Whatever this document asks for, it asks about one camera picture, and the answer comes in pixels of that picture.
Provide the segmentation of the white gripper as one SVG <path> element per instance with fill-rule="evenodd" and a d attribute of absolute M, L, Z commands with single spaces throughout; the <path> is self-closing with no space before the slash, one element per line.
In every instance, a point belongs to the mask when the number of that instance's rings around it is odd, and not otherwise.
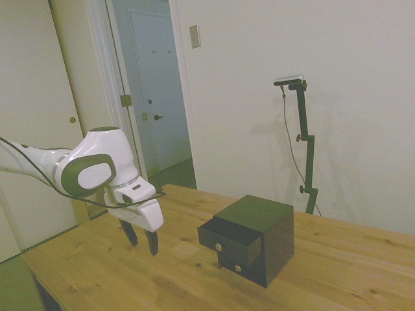
<path fill-rule="evenodd" d="M 157 230 L 163 225 L 163 215 L 159 202 L 150 194 L 133 194 L 132 192 L 115 192 L 114 198 L 104 195 L 104 201 L 112 216 L 119 218 L 121 227 L 132 246 L 138 245 L 138 239 L 133 225 L 145 229 L 148 247 L 152 256 L 158 254 Z"/>

